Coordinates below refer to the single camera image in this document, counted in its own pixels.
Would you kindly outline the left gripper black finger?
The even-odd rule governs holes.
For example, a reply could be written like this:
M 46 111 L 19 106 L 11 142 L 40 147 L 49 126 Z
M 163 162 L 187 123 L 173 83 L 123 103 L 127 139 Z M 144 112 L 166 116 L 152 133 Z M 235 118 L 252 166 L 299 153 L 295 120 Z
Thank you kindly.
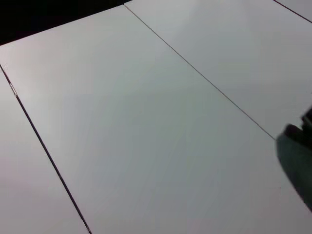
M 306 133 L 312 132 L 312 107 L 310 107 L 301 117 L 302 130 Z

